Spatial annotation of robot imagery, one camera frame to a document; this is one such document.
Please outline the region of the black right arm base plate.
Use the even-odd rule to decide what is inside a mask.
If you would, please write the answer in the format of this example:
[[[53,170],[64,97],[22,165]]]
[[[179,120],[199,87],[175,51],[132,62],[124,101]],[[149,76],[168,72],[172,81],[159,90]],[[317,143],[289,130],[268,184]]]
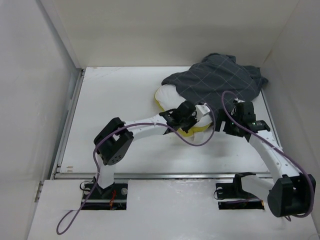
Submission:
[[[219,210],[264,210],[264,202],[255,195],[236,189],[233,182],[216,182],[213,197]]]

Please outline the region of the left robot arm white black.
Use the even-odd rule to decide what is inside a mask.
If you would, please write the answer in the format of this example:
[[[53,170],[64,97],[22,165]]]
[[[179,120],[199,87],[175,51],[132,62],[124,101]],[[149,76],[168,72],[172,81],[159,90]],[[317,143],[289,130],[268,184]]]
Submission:
[[[199,105],[184,101],[177,108],[166,110],[153,117],[136,121],[113,118],[95,137],[93,158],[97,166],[94,192],[107,198],[114,190],[114,165],[120,162],[132,142],[155,135],[188,132],[203,117]]]

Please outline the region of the dark grey checked pillowcase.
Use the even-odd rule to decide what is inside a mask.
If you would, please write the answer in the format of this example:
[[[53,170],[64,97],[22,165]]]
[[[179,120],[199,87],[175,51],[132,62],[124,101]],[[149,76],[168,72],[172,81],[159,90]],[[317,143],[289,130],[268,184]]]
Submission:
[[[177,93],[194,105],[207,103],[222,108],[221,97],[231,91],[239,99],[252,101],[269,81],[252,65],[240,65],[233,55],[211,53],[188,70],[166,77],[161,84],[175,87]]]

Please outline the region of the white pillow with yellow edge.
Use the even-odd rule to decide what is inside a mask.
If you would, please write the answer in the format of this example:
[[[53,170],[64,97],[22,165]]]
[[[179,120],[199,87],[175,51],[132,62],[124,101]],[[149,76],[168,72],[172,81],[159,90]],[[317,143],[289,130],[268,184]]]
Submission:
[[[178,94],[176,87],[171,84],[165,84],[159,87],[154,94],[154,99],[162,112],[170,109],[176,109],[186,100]],[[211,117],[206,115],[200,121],[198,121],[188,131],[188,133],[181,129],[178,130],[178,133],[184,138],[190,138],[190,142],[193,144],[201,144],[206,141],[205,131],[210,127],[211,123]]]

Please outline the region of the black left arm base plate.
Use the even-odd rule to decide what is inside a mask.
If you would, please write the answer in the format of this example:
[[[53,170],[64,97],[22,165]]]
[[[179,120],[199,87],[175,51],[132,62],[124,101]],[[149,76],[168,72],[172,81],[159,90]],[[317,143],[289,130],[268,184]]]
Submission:
[[[82,210],[122,211],[127,209],[127,182],[114,183],[105,190],[101,190],[97,186],[88,200],[85,201],[93,186],[93,181],[83,181],[79,185],[79,188],[82,191],[80,204],[82,205],[84,203]]]

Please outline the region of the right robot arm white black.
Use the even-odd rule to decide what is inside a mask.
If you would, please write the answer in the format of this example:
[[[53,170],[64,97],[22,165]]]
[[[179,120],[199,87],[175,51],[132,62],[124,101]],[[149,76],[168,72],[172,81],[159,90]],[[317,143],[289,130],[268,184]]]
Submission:
[[[220,109],[215,130],[245,138],[259,154],[273,179],[270,183],[253,172],[237,173],[232,183],[220,184],[224,199],[258,197],[268,204],[277,218],[302,218],[311,213],[316,180],[282,151],[268,124],[256,119],[252,102],[235,101],[231,112]]]

